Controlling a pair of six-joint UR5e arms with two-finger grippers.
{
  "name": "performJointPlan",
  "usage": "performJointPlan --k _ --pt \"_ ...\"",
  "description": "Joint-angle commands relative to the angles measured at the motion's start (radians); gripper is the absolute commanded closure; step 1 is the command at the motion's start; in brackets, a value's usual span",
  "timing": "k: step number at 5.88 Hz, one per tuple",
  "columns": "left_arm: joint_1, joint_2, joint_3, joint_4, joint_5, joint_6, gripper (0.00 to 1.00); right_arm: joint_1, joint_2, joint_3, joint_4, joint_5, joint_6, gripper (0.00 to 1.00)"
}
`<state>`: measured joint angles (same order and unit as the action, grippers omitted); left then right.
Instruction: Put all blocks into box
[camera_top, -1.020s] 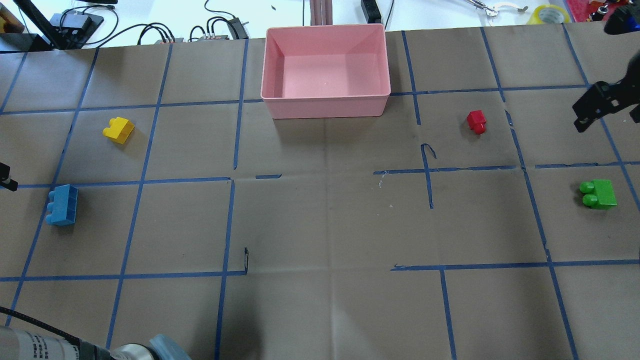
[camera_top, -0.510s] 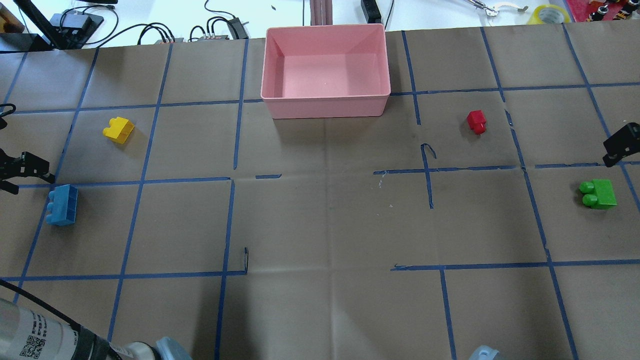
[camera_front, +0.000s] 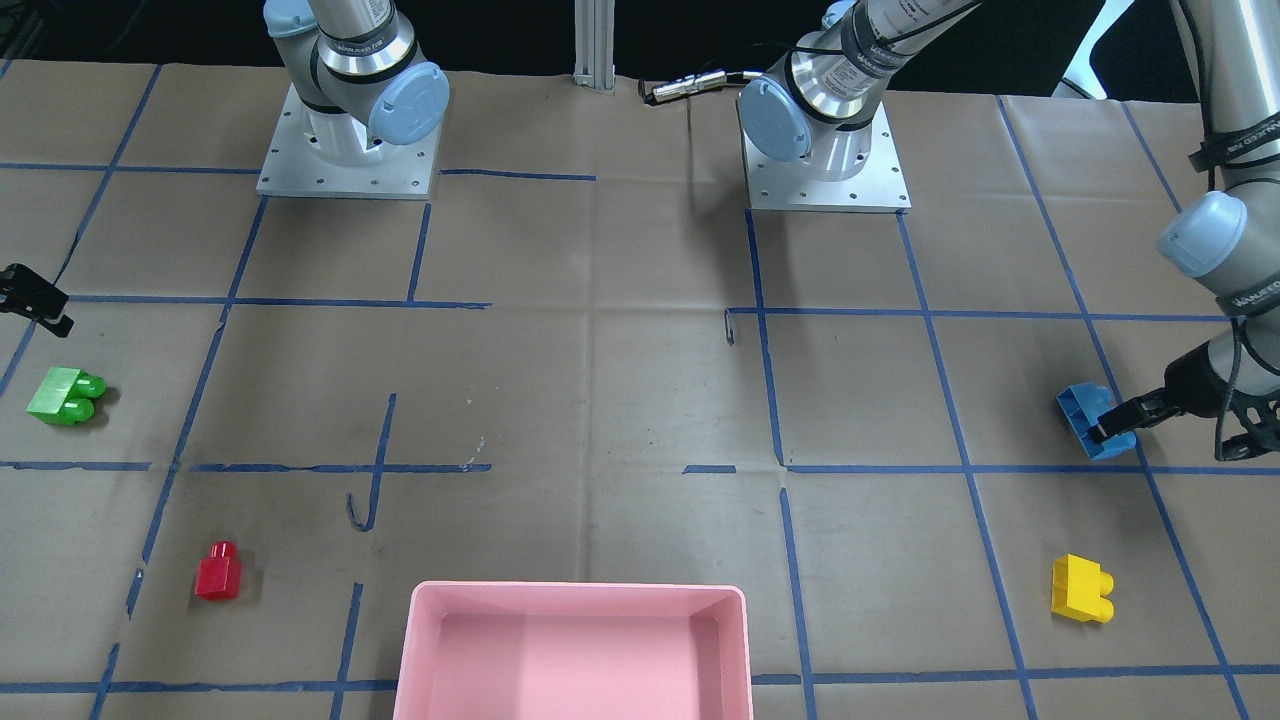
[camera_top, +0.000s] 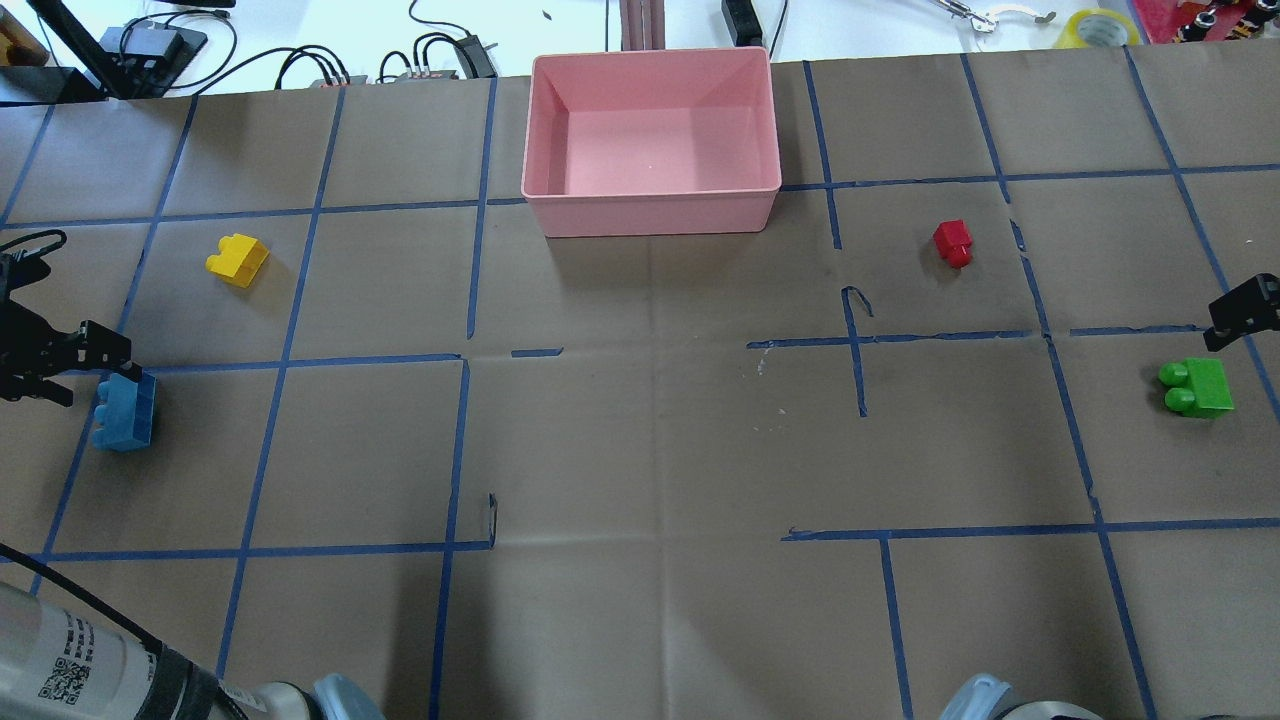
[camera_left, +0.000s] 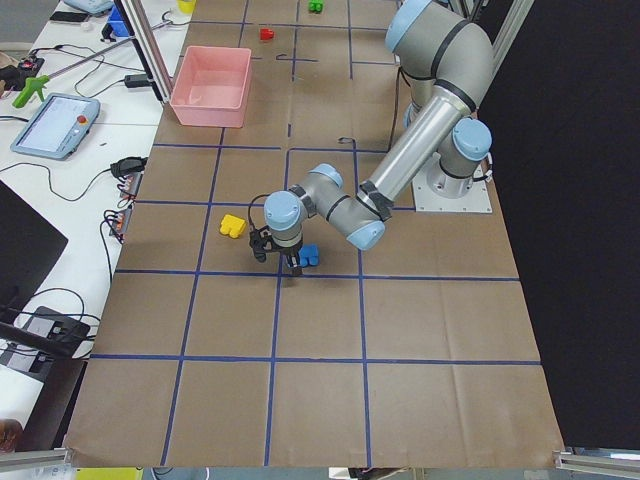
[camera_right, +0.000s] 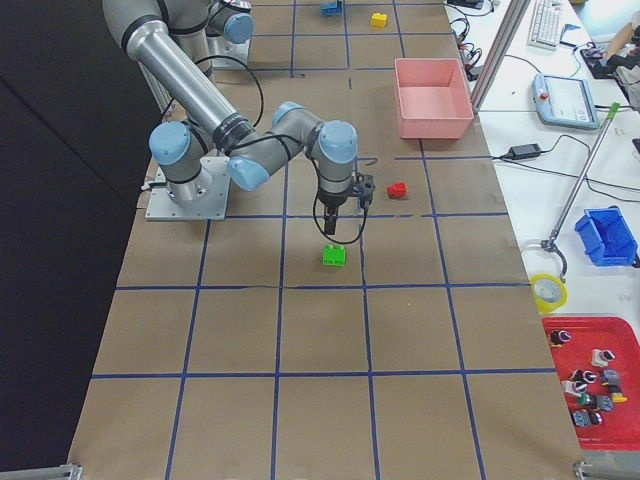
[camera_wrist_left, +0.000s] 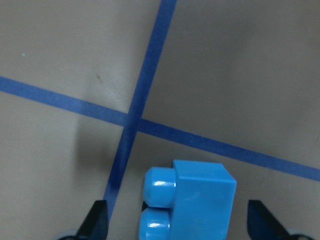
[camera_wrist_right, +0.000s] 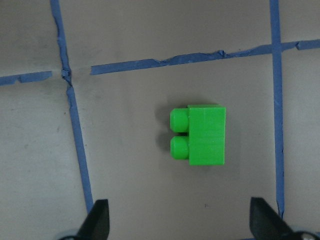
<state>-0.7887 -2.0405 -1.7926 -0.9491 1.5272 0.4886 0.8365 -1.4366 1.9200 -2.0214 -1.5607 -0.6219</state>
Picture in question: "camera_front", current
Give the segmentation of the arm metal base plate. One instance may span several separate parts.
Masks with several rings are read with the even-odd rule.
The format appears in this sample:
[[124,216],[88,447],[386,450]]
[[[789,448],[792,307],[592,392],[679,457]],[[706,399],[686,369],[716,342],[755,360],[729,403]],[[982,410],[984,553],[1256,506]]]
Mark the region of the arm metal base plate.
[[[753,101],[763,88],[758,83],[739,96],[750,209],[890,214],[911,209],[913,199],[883,106],[876,109],[869,126],[836,131],[820,128],[790,104],[781,105],[774,88],[763,101]],[[805,123],[810,152],[787,161],[767,155],[748,133],[750,122],[759,119],[780,120],[781,129],[791,131]]]
[[384,143],[347,114],[305,105],[288,88],[256,191],[269,197],[426,201],[443,127],[410,145]]

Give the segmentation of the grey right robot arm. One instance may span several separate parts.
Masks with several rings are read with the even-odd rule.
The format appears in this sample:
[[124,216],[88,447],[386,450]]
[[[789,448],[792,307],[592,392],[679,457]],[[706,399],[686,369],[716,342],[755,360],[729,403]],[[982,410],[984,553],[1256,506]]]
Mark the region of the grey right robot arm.
[[15,64],[3,81],[3,310],[72,295],[412,301],[451,99],[392,1],[269,1],[280,70]]

